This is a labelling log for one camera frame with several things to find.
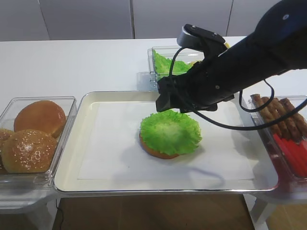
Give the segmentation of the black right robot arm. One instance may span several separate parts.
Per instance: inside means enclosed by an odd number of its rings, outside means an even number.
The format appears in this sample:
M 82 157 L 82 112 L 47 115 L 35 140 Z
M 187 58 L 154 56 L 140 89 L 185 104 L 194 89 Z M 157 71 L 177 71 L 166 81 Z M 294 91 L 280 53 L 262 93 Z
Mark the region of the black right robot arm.
M 266 78 L 307 67 L 307 3 L 282 0 L 261 18 L 254 32 L 227 48 L 218 34 L 191 24 L 177 43 L 200 51 L 204 59 L 186 73 L 159 80 L 156 109 L 215 111 L 217 104 Z

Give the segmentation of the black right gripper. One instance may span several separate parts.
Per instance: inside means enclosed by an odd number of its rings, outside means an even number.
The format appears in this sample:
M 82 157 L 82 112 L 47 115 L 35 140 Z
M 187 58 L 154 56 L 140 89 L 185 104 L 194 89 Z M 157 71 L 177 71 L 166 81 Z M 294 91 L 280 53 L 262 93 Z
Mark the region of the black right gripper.
M 158 81 L 159 97 L 155 105 L 157 112 L 179 109 L 181 113 L 193 111 L 217 110 L 217 104 L 235 98 L 233 92 L 223 91 L 220 84 L 215 84 L 207 71 L 207 62 L 194 64 L 181 75 L 169 74 Z

